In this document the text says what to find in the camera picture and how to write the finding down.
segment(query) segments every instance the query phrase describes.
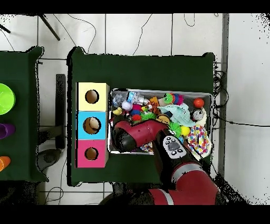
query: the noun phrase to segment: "green toy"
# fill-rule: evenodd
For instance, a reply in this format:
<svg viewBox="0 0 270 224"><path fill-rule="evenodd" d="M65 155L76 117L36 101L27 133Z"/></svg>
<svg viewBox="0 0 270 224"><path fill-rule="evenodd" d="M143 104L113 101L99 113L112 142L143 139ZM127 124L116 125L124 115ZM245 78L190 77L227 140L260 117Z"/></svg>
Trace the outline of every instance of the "green toy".
<svg viewBox="0 0 270 224"><path fill-rule="evenodd" d="M10 87L0 83L0 115L9 112L15 104L15 95Z"/></svg>
<svg viewBox="0 0 270 224"><path fill-rule="evenodd" d="M153 112L141 113L141 120L156 119L157 116Z"/></svg>
<svg viewBox="0 0 270 224"><path fill-rule="evenodd" d="M170 129L171 131L175 132L175 136L176 136L177 138L180 137L180 135L181 135L181 127L180 127L179 124L174 123L174 122L170 122L170 124L169 124L169 129Z"/></svg>

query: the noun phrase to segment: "orange toy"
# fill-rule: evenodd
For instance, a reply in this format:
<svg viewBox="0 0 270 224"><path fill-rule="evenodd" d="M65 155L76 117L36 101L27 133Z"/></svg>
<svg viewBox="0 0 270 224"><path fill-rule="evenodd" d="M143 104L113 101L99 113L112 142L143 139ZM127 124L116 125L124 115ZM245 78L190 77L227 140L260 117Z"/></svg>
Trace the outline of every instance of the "orange toy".
<svg viewBox="0 0 270 224"><path fill-rule="evenodd" d="M201 98L196 98L196 99L193 101L193 104L194 104L195 107L201 108L201 107L204 106L205 102L204 102L204 100L201 99Z"/></svg>
<svg viewBox="0 0 270 224"><path fill-rule="evenodd" d="M8 156L0 156L0 172L11 163Z"/></svg>

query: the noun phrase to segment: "table leg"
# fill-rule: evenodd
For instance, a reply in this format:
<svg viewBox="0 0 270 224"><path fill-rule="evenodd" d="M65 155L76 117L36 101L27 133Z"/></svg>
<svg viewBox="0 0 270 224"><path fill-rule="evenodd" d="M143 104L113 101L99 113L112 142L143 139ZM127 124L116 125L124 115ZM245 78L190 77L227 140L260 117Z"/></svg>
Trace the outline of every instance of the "table leg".
<svg viewBox="0 0 270 224"><path fill-rule="evenodd" d="M6 27L2 26L1 24L0 24L0 29L6 31L7 33L11 33Z"/></svg>
<svg viewBox="0 0 270 224"><path fill-rule="evenodd" d="M55 94L55 125L62 127L62 134L55 137L55 147L65 148L65 117L66 117L66 78L65 74L56 75Z"/></svg>
<svg viewBox="0 0 270 224"><path fill-rule="evenodd" d="M55 36L55 38L59 41L60 38L59 36L56 34L56 32L53 30L53 28L51 27L51 25L48 23L48 21L45 19L45 17L43 15L39 15L39 17L42 19L42 21L45 23L45 25L49 28L49 30L52 32L52 34Z"/></svg>
<svg viewBox="0 0 270 224"><path fill-rule="evenodd" d="M45 130L41 130L38 132L38 145L46 142L47 140L51 138L57 137L59 135L63 135L63 127L61 125L49 127L49 128L46 128Z"/></svg>

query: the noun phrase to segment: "tripod leg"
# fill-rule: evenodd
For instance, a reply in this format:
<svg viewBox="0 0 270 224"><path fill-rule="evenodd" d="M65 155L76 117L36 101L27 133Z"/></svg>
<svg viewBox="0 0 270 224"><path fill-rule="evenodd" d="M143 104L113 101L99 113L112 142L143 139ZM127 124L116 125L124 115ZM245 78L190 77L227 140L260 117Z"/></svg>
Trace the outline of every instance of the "tripod leg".
<svg viewBox="0 0 270 224"><path fill-rule="evenodd" d="M60 38L59 36L56 34L56 32L53 30L53 28L51 27L51 25L48 23L48 21L45 19L45 17L43 15L39 15L39 17L42 19L42 21L45 23L45 25L49 28L49 30L53 33L53 35L55 36L55 38L59 41Z"/></svg>
<svg viewBox="0 0 270 224"><path fill-rule="evenodd" d="M0 24L0 29L6 31L7 33L11 33L6 27L2 26L1 24Z"/></svg>

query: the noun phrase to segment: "red ball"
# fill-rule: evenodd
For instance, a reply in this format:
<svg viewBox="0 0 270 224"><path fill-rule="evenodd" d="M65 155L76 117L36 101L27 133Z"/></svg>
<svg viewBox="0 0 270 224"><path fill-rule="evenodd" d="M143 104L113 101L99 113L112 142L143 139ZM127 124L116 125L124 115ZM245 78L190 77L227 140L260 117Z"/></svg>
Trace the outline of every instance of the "red ball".
<svg viewBox="0 0 270 224"><path fill-rule="evenodd" d="M135 122L136 120L141 120L141 116L138 115L138 114L135 114L135 115L132 116L131 119Z"/></svg>
<svg viewBox="0 0 270 224"><path fill-rule="evenodd" d="M194 104L195 107L201 108L201 107L204 106L205 102L204 102L204 100L201 99L201 98L196 98L196 99L193 101L193 104Z"/></svg>

